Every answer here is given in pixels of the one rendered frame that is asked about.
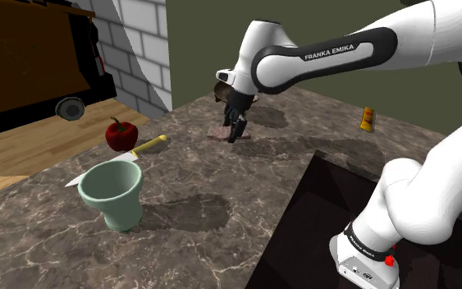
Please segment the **pink flat slab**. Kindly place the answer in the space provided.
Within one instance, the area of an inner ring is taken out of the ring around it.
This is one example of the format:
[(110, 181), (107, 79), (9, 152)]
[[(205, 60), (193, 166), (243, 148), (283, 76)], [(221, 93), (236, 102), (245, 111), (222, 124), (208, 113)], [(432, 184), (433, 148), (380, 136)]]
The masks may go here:
[[(207, 137), (210, 140), (229, 141), (230, 134), (230, 126), (211, 126), (208, 130)], [(249, 140), (250, 138), (250, 133), (248, 131), (244, 131), (242, 136), (237, 137), (236, 140)]]

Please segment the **yellow-handled knife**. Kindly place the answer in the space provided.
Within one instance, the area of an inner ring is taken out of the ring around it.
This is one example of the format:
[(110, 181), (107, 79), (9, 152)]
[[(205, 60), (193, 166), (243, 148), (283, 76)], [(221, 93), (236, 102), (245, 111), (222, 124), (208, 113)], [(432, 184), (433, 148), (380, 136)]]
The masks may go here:
[[(123, 154), (120, 154), (120, 155), (116, 156), (115, 158), (112, 158), (112, 161), (126, 160), (126, 161), (134, 162), (139, 158), (138, 152), (144, 151), (146, 149), (149, 149), (149, 148), (155, 146), (158, 143), (166, 142), (166, 141), (167, 141), (167, 137), (165, 135), (160, 135), (160, 136), (158, 136), (158, 137), (156, 137), (156, 138), (154, 138), (154, 139), (152, 139), (152, 140), (150, 140), (150, 141), (148, 141), (148, 142), (146, 142), (146, 143), (144, 143), (142, 145), (139, 145), (136, 148), (133, 148), (132, 150), (130, 150), (128, 152), (125, 152)], [(79, 184), (81, 179), (85, 176), (85, 174), (86, 174), (86, 172), (80, 174), (76, 178), (69, 181), (66, 184), (66, 187), (75, 186), (75, 185)]]

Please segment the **brown bowl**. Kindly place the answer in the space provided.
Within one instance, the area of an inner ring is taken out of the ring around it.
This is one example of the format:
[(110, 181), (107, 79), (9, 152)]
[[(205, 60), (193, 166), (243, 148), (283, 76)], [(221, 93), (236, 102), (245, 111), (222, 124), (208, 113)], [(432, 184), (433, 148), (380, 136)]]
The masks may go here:
[[(215, 85), (214, 85), (214, 88), (213, 88), (213, 93), (215, 95), (215, 97), (217, 99), (220, 99), (221, 101), (223, 102), (226, 102), (226, 100), (224, 99), (224, 92), (227, 90), (227, 89), (230, 89), (230, 88), (233, 88), (232, 86), (228, 85), (227, 83), (225, 82), (221, 82), (221, 81), (218, 81)], [(255, 95), (254, 97), (254, 102), (256, 102), (258, 100), (258, 96)]]

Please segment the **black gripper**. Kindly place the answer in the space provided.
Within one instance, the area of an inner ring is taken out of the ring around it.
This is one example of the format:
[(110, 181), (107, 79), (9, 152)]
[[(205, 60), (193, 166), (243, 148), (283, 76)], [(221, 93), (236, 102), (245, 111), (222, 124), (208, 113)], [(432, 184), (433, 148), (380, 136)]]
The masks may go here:
[(250, 109), (255, 95), (242, 94), (233, 88), (224, 92), (226, 106), (224, 108), (224, 126), (230, 126), (231, 131), (228, 137), (229, 143), (234, 143), (245, 131), (247, 120), (243, 115)]

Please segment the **brown truck with black wheels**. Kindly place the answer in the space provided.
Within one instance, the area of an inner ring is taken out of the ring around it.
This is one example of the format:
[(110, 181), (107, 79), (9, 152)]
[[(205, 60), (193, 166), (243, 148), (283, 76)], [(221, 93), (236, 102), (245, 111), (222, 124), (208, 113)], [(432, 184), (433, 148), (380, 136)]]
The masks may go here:
[(0, 133), (116, 97), (94, 17), (68, 0), (0, 0)]

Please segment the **pale green cup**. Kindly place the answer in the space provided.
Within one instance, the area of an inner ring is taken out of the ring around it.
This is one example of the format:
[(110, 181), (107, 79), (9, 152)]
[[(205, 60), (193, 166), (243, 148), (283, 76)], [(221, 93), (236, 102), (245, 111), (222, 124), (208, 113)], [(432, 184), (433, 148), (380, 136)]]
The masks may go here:
[(103, 214), (107, 227), (129, 231), (141, 221), (141, 168), (131, 161), (111, 160), (90, 168), (77, 185), (81, 199)]

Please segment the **red bell pepper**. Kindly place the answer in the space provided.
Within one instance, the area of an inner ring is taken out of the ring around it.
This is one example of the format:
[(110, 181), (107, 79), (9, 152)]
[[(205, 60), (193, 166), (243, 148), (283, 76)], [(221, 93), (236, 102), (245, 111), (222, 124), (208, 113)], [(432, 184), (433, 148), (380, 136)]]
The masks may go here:
[(129, 122), (119, 122), (115, 117), (111, 119), (114, 122), (105, 132), (108, 146), (114, 151), (132, 150), (138, 140), (137, 127)]

